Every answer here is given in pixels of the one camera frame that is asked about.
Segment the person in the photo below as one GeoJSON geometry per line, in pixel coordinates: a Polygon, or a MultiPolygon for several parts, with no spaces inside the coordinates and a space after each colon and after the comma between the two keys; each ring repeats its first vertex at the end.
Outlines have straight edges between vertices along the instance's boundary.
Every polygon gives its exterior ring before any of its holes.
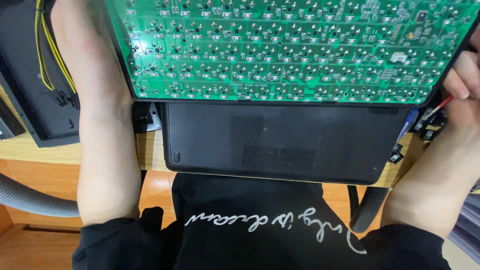
{"type": "MultiPolygon", "coordinates": [[[[448,125],[388,196],[381,228],[359,240],[321,184],[177,174],[177,221],[140,217],[132,98],[101,15],[57,0],[55,38],[81,102],[78,207],[85,227],[73,269],[449,269],[444,238],[480,177],[478,55],[464,51],[444,87],[448,125]]],[[[480,33],[472,37],[480,49],[480,33]]]]}

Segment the keyboard pcb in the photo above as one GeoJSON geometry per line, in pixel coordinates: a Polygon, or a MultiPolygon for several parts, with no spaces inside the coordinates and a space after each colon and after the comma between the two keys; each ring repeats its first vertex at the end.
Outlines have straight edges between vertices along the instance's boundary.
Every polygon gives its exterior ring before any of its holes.
{"type": "Polygon", "coordinates": [[[480,0],[105,0],[138,99],[425,101],[480,0]]]}

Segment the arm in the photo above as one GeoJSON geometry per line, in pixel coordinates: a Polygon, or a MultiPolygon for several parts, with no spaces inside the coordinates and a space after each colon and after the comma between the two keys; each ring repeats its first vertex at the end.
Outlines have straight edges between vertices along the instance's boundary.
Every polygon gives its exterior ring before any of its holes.
{"type": "MultiPolygon", "coordinates": [[[[477,29],[471,43],[480,44],[477,29]]],[[[480,178],[480,70],[478,56],[462,52],[444,87],[454,99],[448,126],[394,187],[381,226],[408,224],[447,237],[470,189],[480,178]]]]}
{"type": "Polygon", "coordinates": [[[52,25],[78,91],[82,160],[77,201],[85,225],[138,218],[141,177],[132,98],[105,27],[87,0],[57,0],[52,25]]]}

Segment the ventilation grille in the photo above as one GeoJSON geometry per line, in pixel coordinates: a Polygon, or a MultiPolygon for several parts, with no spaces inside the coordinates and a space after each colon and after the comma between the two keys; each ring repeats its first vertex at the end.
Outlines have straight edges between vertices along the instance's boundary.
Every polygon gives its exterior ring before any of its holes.
{"type": "Polygon", "coordinates": [[[245,145],[243,168],[274,171],[309,172],[315,151],[245,145]]]}
{"type": "Polygon", "coordinates": [[[398,108],[369,108],[369,113],[381,114],[381,115],[397,115],[399,112],[398,108]]]}

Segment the gray corrugated hose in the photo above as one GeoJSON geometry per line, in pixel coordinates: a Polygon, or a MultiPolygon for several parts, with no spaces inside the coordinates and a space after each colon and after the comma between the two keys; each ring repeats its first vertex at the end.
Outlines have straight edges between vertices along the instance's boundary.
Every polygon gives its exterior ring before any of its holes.
{"type": "Polygon", "coordinates": [[[63,218],[80,216],[76,201],[41,193],[1,173],[0,204],[44,216],[63,218]]]}

